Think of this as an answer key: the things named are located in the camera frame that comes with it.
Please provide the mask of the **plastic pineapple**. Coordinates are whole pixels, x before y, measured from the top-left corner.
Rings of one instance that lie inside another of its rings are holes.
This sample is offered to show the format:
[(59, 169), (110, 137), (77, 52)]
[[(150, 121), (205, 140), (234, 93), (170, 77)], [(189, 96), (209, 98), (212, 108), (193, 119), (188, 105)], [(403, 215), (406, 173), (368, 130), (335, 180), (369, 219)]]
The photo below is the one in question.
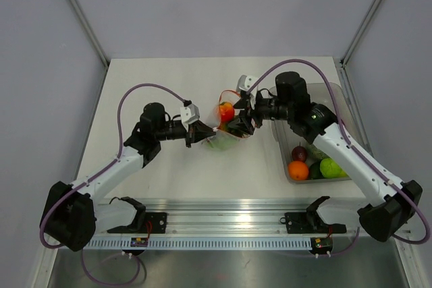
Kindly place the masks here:
[(238, 138), (245, 138), (250, 135), (246, 124), (239, 117), (227, 123), (227, 132)]

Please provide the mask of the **clear orange zip top bag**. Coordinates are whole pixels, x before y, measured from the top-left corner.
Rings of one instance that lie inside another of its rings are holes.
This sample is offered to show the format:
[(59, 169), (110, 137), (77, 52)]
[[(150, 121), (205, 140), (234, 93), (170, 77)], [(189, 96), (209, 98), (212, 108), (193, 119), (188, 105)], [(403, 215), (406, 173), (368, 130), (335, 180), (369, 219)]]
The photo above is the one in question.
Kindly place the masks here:
[[(241, 141), (244, 141), (248, 139), (250, 136), (245, 138), (238, 138), (236, 136), (231, 135), (227, 132), (227, 123), (222, 123), (219, 116), (219, 104), (222, 102), (230, 102), (231, 104), (235, 104), (239, 100), (240, 94), (237, 93), (235, 90), (223, 90), (221, 94), (219, 95), (219, 99), (217, 101), (217, 104), (215, 105), (215, 108), (212, 110), (211, 114), (207, 118), (207, 121), (205, 122), (208, 126), (212, 127), (216, 131), (216, 135), (211, 138), (234, 138), (238, 141), (238, 143), (235, 145), (237, 146)], [(240, 111), (235, 109), (235, 117), (238, 117)], [(206, 138), (202, 141), (202, 145), (205, 146), (205, 141), (210, 138)]]

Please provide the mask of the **red tomato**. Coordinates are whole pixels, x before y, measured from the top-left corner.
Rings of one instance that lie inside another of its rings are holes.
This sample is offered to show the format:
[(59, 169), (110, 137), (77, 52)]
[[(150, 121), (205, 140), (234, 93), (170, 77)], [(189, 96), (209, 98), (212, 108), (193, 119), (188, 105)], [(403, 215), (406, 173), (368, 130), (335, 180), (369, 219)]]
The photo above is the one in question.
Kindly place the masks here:
[(219, 104), (219, 116), (222, 123), (228, 123), (235, 117), (235, 109), (230, 102), (222, 102)]

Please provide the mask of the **green grape bunch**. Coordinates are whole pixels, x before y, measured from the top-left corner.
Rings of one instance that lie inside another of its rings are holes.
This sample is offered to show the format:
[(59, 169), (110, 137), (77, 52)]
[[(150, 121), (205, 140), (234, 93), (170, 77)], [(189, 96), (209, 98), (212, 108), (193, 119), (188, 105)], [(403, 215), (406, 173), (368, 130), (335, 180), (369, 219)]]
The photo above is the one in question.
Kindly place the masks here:
[(210, 138), (205, 141), (205, 146), (211, 150), (225, 151), (233, 148), (237, 143), (234, 138)]

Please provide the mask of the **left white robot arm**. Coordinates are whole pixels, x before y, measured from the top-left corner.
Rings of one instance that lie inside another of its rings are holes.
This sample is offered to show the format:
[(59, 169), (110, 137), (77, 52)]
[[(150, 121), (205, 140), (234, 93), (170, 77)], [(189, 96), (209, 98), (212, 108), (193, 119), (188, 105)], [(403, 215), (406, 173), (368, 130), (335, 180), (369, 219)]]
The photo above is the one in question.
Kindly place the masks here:
[(107, 205), (100, 201), (145, 168), (160, 153), (162, 141), (184, 140), (186, 147), (191, 147), (214, 135), (214, 128), (200, 120), (198, 108), (191, 102), (181, 108), (179, 120), (168, 119), (161, 103), (147, 104), (130, 137), (107, 166), (71, 184), (59, 181), (51, 187), (40, 221), (40, 242), (46, 248), (65, 246), (77, 252), (96, 233), (149, 230), (146, 206), (139, 201), (128, 196)]

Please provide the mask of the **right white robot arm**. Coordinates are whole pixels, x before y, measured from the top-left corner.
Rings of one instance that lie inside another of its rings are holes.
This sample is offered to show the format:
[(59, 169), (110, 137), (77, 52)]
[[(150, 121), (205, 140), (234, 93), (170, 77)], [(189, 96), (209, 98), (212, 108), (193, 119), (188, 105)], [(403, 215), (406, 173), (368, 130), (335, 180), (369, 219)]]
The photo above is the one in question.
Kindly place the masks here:
[(314, 103), (306, 81), (294, 71), (276, 76), (276, 93), (265, 98), (256, 87), (259, 79), (241, 76), (234, 105), (240, 116), (237, 125), (253, 134), (264, 120), (286, 121), (290, 129), (327, 154), (348, 174), (368, 204), (358, 210), (360, 226), (377, 241), (395, 237), (397, 231), (420, 212), (423, 189), (418, 182), (403, 181), (380, 165), (348, 133), (338, 109)]

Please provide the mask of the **clear plastic food bin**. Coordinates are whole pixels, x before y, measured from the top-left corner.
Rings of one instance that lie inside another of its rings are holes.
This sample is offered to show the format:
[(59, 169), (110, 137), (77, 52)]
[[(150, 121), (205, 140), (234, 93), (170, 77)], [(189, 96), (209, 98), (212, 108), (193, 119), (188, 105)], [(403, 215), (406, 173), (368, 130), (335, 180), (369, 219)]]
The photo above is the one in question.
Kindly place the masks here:
[[(341, 86), (331, 82), (331, 89), (335, 96), (338, 109), (344, 122), (344, 126), (348, 133), (355, 139), (358, 139), (358, 132), (356, 131), (356, 125), (351, 116), (348, 105), (345, 101), (344, 93), (342, 92)], [(333, 102), (331, 100), (328, 89), (324, 83), (311, 83), (307, 84), (307, 90), (310, 94), (310, 99), (312, 102), (323, 104), (328, 107), (331, 111), (335, 113)], [(349, 177), (336, 177), (336, 178), (324, 178), (322, 176), (318, 179), (307, 179), (303, 181), (293, 180), (288, 172), (288, 165), (292, 162), (292, 150), (297, 146), (302, 146), (308, 149), (309, 145), (307, 141), (296, 135), (288, 125), (287, 121), (276, 120), (272, 122), (272, 131), (275, 139), (279, 144), (279, 149), (281, 152), (281, 158), (283, 163), (283, 170), (285, 171), (286, 178), (290, 183), (296, 185), (306, 185), (307, 183), (328, 183), (332, 181), (348, 181)]]

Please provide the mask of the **dark red apple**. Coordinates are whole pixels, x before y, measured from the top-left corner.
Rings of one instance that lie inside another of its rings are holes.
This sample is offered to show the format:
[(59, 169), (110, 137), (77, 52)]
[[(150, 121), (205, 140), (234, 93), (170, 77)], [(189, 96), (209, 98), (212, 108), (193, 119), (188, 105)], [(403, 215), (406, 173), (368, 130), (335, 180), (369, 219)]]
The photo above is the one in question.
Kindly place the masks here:
[(291, 152), (291, 157), (293, 161), (300, 161), (305, 163), (308, 158), (307, 149), (301, 145), (298, 145), (293, 148)]

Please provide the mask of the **orange fruit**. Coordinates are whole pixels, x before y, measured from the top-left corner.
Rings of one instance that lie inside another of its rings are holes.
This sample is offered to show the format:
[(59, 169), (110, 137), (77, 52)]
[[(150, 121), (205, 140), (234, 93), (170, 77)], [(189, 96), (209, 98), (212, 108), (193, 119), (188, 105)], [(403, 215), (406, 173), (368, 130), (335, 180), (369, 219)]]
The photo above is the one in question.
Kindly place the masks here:
[(294, 181), (305, 181), (309, 176), (309, 167), (302, 161), (292, 161), (288, 164), (288, 175)]

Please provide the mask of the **green netted melon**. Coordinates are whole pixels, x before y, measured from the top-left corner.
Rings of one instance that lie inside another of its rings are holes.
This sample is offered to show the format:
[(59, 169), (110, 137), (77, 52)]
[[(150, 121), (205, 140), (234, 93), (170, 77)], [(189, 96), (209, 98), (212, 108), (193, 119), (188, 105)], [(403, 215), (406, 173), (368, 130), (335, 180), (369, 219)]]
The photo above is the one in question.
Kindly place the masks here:
[(323, 159), (329, 158), (329, 156), (326, 153), (324, 153), (322, 150), (318, 149), (313, 144), (307, 143), (306, 144), (306, 151), (307, 151), (309, 160), (322, 161)]

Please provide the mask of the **green lime apple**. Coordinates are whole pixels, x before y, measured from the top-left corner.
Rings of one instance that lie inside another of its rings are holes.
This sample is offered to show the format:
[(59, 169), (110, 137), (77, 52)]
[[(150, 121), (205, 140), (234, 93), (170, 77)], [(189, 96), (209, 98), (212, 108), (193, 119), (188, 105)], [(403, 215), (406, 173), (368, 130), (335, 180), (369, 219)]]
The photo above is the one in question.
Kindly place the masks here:
[(323, 159), (319, 168), (322, 176), (326, 179), (338, 178), (342, 174), (342, 168), (331, 158)]

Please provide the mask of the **light green pear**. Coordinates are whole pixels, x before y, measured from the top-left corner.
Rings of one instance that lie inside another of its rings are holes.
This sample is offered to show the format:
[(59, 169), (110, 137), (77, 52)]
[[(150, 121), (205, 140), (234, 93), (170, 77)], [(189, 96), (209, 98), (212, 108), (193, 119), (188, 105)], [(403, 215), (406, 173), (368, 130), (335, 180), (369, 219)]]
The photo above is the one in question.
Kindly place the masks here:
[(339, 178), (348, 177), (348, 174), (342, 169), (341, 172), (340, 172), (340, 174), (338, 175), (338, 177)]

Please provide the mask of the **aluminium mounting rail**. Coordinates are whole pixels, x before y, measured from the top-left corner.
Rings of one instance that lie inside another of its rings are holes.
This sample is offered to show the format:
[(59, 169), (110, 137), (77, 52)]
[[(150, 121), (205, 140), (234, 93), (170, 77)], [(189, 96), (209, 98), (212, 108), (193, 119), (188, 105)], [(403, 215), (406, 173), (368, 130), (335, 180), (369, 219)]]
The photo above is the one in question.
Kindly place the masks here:
[[(287, 233), (280, 218), (287, 212), (305, 212), (316, 198), (306, 199), (227, 199), (227, 200), (166, 200), (135, 198), (146, 206), (148, 213), (166, 213), (161, 233), (177, 236), (266, 236)], [(322, 203), (319, 212), (325, 223), (341, 223), (354, 230), (358, 222), (359, 208), (365, 207), (365, 198), (330, 198)], [(96, 221), (94, 235), (108, 233), (120, 225), (120, 216), (114, 221)]]

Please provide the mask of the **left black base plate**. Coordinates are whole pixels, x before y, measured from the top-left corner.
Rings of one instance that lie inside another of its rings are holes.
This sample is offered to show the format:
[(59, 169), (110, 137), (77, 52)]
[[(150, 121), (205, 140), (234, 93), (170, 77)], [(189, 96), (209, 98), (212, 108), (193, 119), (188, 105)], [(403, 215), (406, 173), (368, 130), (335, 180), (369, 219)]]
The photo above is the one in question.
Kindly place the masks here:
[(164, 234), (167, 227), (166, 212), (146, 212), (145, 218), (140, 225), (119, 226), (107, 230), (111, 234)]

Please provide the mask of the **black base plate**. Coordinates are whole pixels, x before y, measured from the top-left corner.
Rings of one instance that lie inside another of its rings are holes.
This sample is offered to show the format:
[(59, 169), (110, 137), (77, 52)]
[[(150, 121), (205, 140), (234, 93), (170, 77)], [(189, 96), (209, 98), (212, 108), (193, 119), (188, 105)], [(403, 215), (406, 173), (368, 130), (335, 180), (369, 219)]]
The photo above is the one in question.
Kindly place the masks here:
[(343, 224), (327, 224), (316, 212), (286, 212), (279, 222), (286, 226), (288, 234), (345, 234)]
[(145, 218), (140, 225), (119, 226), (107, 230), (111, 234), (164, 234), (167, 227), (166, 212), (146, 212)]

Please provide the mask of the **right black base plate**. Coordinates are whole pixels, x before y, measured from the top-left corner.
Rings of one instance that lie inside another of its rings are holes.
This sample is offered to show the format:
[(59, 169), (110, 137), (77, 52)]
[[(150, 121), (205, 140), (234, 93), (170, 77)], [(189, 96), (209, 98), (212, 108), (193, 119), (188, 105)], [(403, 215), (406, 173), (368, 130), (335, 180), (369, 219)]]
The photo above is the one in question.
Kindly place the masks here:
[(286, 212), (279, 222), (286, 226), (288, 234), (345, 234), (343, 224), (327, 224), (316, 212)]

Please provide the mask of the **left aluminium frame post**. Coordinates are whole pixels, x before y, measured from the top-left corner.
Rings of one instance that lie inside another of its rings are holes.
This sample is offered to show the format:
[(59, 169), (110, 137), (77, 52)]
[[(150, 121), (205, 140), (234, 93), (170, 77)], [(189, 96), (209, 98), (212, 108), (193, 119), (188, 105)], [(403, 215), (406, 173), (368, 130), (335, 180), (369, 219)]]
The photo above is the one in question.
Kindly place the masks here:
[(93, 51), (99, 58), (99, 61), (101, 62), (102, 66), (104, 67), (105, 71), (109, 69), (110, 59), (106, 55), (103, 47), (101, 46), (90, 22), (88, 21), (88, 18), (86, 17), (86, 14), (79, 2), (79, 0), (67, 0), (69, 6), (71, 7), (71, 10), (73, 11), (81, 29), (83, 30), (88, 42), (90, 43)]

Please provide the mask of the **aluminium frame post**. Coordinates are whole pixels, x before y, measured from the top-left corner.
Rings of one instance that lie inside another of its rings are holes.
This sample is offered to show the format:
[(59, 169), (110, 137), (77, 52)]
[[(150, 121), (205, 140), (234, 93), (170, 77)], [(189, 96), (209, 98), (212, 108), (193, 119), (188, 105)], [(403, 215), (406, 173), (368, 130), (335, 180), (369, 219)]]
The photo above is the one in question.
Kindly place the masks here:
[(106, 55), (103, 47), (101, 46), (90, 22), (88, 21), (88, 18), (86, 17), (86, 14), (79, 2), (79, 0), (67, 0), (69, 6), (71, 7), (71, 10), (73, 11), (81, 29), (83, 30), (88, 42), (90, 43), (93, 51), (99, 58), (99, 61), (101, 62), (102, 66), (104, 67), (105, 71), (109, 69), (110, 59)]
[(354, 36), (352, 37), (352, 40), (350, 41), (347, 49), (344, 51), (344, 54), (342, 58), (340, 59), (340, 64), (343, 68), (346, 68), (348, 66), (348, 63), (350, 62), (352, 56), (354, 55), (355, 51), (357, 50), (361, 40), (363, 39), (365, 33), (367, 32), (368, 28), (372, 24), (375, 16), (377, 15), (378, 11), (380, 10), (381, 6), (384, 4), (385, 0), (372, 0), (364, 17), (362, 18), (360, 25), (356, 29), (356, 32), (354, 33)]

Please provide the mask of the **right aluminium frame post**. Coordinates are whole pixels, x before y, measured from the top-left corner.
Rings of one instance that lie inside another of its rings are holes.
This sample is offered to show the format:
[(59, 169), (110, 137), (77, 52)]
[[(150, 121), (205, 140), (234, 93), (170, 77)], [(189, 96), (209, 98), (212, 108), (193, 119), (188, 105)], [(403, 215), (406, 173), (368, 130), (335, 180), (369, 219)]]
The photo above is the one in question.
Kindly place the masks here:
[(362, 18), (360, 25), (356, 29), (356, 32), (354, 33), (354, 36), (352, 37), (352, 40), (350, 41), (347, 49), (344, 51), (344, 54), (342, 58), (340, 59), (340, 64), (343, 68), (346, 68), (348, 66), (348, 63), (350, 62), (352, 56), (354, 55), (355, 51), (357, 50), (361, 40), (363, 39), (365, 33), (367, 32), (368, 28), (372, 24), (375, 16), (377, 15), (378, 11), (380, 10), (381, 6), (384, 4), (385, 0), (372, 0), (364, 17)]

